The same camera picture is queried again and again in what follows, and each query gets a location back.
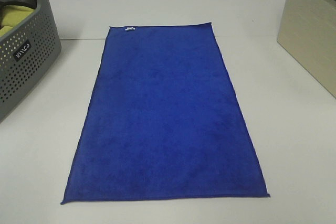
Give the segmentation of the beige storage box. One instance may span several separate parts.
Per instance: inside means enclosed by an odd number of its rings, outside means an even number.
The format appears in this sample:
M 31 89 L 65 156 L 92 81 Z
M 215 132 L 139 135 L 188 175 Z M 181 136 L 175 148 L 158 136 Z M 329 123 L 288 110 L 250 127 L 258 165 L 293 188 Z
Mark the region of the beige storage box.
M 335 95 L 335 0 L 286 0 L 277 42 Z

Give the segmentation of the white towel label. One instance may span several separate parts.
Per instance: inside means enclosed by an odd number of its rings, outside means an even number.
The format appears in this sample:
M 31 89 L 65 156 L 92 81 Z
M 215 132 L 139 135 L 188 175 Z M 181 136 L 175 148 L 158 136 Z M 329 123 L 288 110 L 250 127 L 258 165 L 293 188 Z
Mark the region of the white towel label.
M 133 31 L 133 30 L 136 30 L 136 28 L 135 28 L 135 27 L 127 27 L 127 28 L 125 29 L 125 31 Z

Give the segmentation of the blue microfibre towel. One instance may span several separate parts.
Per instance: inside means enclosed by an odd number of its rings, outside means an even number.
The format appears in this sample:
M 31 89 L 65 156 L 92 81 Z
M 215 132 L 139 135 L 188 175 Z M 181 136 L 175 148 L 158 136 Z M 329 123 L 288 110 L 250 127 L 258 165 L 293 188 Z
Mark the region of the blue microfibre towel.
M 268 197 L 211 23 L 111 27 L 63 204 Z

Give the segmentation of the grey perforated plastic basket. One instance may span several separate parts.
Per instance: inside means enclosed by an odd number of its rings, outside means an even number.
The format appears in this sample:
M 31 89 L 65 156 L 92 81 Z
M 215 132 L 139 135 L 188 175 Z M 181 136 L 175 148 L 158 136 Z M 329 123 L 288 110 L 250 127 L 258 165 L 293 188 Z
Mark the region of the grey perforated plastic basket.
M 1 37 L 1 119 L 5 119 L 48 71 L 61 52 L 49 0 Z

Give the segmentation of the yellow-green towel in basket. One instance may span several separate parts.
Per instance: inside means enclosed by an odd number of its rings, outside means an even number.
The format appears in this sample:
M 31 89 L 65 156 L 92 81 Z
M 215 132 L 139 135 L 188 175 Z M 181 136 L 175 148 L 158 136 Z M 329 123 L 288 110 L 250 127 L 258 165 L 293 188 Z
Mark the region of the yellow-green towel in basket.
M 1 37 L 27 18 L 34 9 L 26 6 L 6 5 L 1 10 Z

